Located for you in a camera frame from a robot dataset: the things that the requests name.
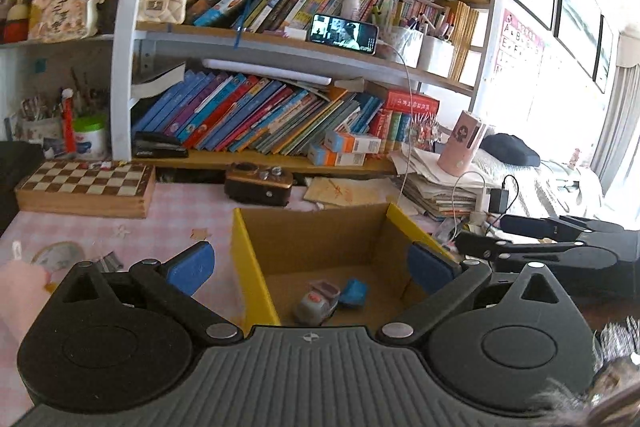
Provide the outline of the black binder clip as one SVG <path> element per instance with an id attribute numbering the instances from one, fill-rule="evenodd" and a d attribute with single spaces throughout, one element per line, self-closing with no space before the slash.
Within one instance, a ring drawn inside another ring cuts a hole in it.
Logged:
<path id="1" fill-rule="evenodd" d="M 94 259 L 94 264 L 101 273 L 116 273 L 124 269 L 124 264 L 119 260 L 114 251 Z"/>

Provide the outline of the yellow tape roll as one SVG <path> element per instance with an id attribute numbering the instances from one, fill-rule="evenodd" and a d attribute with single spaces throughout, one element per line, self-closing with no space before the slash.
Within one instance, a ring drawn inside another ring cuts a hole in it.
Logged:
<path id="1" fill-rule="evenodd" d="M 40 265 L 47 272 L 65 270 L 84 261 L 85 251 L 75 242 L 58 242 L 43 247 L 32 258 L 33 265 Z"/>

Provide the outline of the pink plush toy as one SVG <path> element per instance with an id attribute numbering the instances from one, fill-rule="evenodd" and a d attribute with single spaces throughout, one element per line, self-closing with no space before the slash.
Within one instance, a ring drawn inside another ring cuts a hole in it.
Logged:
<path id="1" fill-rule="evenodd" d="M 0 272 L 1 320 L 20 343 L 47 303 L 50 275 L 41 265 L 23 259 L 22 243 L 12 242 L 12 259 Z"/>

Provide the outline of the black power adapter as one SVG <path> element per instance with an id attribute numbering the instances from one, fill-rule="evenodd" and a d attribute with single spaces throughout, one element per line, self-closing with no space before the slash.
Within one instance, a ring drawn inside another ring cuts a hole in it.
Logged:
<path id="1" fill-rule="evenodd" d="M 514 185 L 514 194 L 511 194 L 509 190 L 506 188 L 506 182 L 511 180 Z M 507 174 L 501 183 L 499 188 L 492 188 L 489 191 L 489 205 L 488 212 L 493 215 L 502 215 L 503 213 L 507 213 L 514 202 L 520 196 L 520 184 L 518 184 L 518 179 L 513 176 L 513 174 Z"/>

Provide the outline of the wooden chessboard box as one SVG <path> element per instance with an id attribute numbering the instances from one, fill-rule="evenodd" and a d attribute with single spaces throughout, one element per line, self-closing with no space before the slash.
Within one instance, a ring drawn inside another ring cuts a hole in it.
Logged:
<path id="1" fill-rule="evenodd" d="M 144 219 L 155 181 L 155 168 L 136 162 L 47 160 L 15 196 L 23 211 Z"/>

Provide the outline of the grey orange toy car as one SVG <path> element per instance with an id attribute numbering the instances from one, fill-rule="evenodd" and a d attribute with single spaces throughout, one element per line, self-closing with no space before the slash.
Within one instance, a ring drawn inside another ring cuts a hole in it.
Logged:
<path id="1" fill-rule="evenodd" d="M 318 327 L 332 317 L 338 302 L 341 289 L 327 281 L 310 283 L 309 291 L 300 299 L 293 311 L 298 324 Z"/>

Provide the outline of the black stapler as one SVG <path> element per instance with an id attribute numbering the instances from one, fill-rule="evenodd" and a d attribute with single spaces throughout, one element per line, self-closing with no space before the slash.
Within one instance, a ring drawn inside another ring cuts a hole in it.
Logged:
<path id="1" fill-rule="evenodd" d="M 139 131 L 134 135 L 132 153 L 135 158 L 187 158 L 188 150 L 174 136 L 162 132 Z"/>

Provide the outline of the green lid white jar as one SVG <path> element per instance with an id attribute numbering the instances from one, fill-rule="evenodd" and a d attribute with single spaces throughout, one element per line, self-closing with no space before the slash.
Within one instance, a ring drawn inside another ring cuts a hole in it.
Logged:
<path id="1" fill-rule="evenodd" d="M 107 130 L 104 115 L 88 115 L 74 120 L 76 157 L 102 160 L 107 156 Z"/>

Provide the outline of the orange white medicine box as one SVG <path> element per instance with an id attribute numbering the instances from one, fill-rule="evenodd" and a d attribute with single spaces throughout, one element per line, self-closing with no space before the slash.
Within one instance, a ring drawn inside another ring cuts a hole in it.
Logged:
<path id="1" fill-rule="evenodd" d="M 380 138 L 370 134 L 330 131 L 324 138 L 324 146 L 333 153 L 378 154 L 381 144 Z"/>

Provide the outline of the white pen holder cup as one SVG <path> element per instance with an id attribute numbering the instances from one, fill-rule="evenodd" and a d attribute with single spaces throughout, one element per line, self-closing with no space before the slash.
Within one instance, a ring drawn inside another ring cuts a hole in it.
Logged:
<path id="1" fill-rule="evenodd" d="M 23 141 L 42 143 L 44 140 L 63 139 L 61 119 L 58 117 L 22 120 L 21 126 Z"/>

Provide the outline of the red tassel charm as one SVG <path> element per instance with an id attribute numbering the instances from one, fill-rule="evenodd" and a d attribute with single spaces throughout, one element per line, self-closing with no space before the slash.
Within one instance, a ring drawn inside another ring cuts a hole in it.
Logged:
<path id="1" fill-rule="evenodd" d="M 74 91 L 72 88 L 65 88 L 61 93 L 62 98 L 62 124 L 66 153 L 72 155 L 76 152 L 74 135 L 74 111 L 73 111 Z"/>

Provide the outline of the smartphone on shelf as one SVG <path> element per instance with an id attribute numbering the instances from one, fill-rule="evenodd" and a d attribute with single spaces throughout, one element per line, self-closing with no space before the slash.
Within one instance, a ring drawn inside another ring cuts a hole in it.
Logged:
<path id="1" fill-rule="evenodd" d="M 307 41 L 373 55 L 378 43 L 378 28 L 373 24 L 346 20 L 343 17 L 314 14 L 307 31 Z"/>

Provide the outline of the floral ceramic ornament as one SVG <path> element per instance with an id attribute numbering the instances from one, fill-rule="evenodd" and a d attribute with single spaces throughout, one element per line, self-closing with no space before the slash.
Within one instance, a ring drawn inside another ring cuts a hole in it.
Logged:
<path id="1" fill-rule="evenodd" d="M 104 0 L 32 0 L 29 41 L 66 42 L 98 32 L 98 5 Z"/>

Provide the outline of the red white doll figurine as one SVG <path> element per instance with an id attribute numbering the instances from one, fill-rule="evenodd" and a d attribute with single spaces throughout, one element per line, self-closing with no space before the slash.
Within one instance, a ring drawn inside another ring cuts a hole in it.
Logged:
<path id="1" fill-rule="evenodd" d="M 28 39 L 29 6 L 25 0 L 16 0 L 9 9 L 3 29 L 5 43 L 21 42 Z"/>

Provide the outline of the white bookshelf frame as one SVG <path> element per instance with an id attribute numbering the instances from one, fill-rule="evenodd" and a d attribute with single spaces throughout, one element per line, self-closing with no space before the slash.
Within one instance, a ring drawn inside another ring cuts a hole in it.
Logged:
<path id="1" fill-rule="evenodd" d="M 399 88 L 434 86 L 457 92 L 470 100 L 477 97 L 490 65 L 489 50 L 494 31 L 486 28 L 483 43 L 476 48 L 480 56 L 472 86 L 451 77 L 433 75 L 420 69 L 403 69 L 379 57 L 366 57 L 354 51 L 334 50 L 295 38 L 249 35 L 231 29 L 198 29 L 189 25 L 140 23 L 139 0 L 118 0 L 111 64 L 111 147 L 117 160 L 132 157 L 130 110 L 139 100 L 132 92 L 137 74 L 154 74 L 160 62 L 170 58 L 220 58 L 235 63 L 271 66 L 306 72 L 332 79 L 357 77 Z M 489 17 L 498 14 L 498 0 L 442 0 L 463 2 Z"/>

